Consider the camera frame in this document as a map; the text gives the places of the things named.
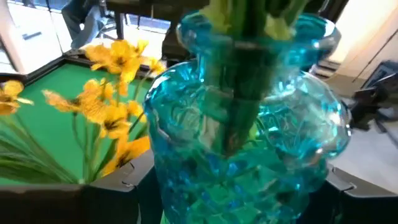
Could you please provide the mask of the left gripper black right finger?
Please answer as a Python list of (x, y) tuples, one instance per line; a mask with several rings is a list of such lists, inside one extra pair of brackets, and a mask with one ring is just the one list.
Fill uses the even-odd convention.
[(397, 194), (333, 167), (298, 224), (334, 223), (397, 224)]

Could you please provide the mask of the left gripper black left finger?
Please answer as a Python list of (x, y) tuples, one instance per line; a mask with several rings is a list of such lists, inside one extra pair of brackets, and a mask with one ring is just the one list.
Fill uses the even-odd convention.
[(148, 150), (90, 184), (2, 185), (1, 223), (137, 223), (138, 187), (153, 166)]

